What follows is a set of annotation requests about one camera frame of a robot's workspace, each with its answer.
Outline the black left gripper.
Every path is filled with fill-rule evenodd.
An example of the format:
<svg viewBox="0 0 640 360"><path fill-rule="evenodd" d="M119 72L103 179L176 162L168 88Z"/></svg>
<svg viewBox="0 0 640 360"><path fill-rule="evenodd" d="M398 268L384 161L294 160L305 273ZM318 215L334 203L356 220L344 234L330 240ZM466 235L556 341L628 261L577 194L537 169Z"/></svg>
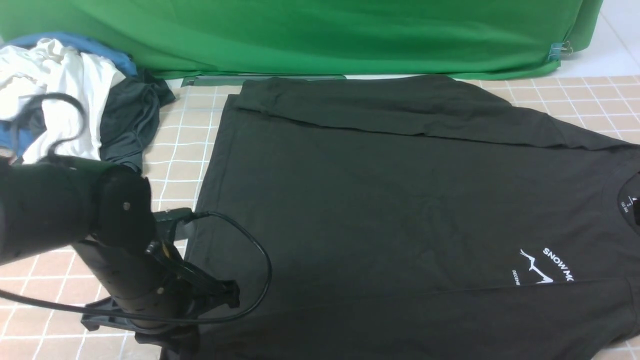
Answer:
<svg viewBox="0 0 640 360"><path fill-rule="evenodd" d="M160 360L194 360L201 348L199 326L148 329L139 326L148 326L148 321L126 319L124 315L190 320L218 306L240 305L240 289L233 280L215 280L211 288L202 290L178 278L146 253L132 254L92 240L76 243L75 251L110 294L85 305L85 310L103 310L110 315L84 313L81 324L89 332L101 327L135 332L138 344L161 348Z"/></svg>

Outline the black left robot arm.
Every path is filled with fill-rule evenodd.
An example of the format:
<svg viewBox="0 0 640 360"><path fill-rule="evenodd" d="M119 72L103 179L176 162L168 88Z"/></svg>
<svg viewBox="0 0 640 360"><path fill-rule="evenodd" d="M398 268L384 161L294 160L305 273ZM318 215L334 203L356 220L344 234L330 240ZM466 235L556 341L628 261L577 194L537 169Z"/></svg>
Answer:
<svg viewBox="0 0 640 360"><path fill-rule="evenodd" d="M233 280L217 280L187 262L178 228L205 217L190 208L154 212L150 182L127 166L62 156L1 166L1 264L70 246L108 292L84 306L2 291L7 300L82 315L88 331L133 332L187 360L199 348L202 316L240 306Z"/></svg>

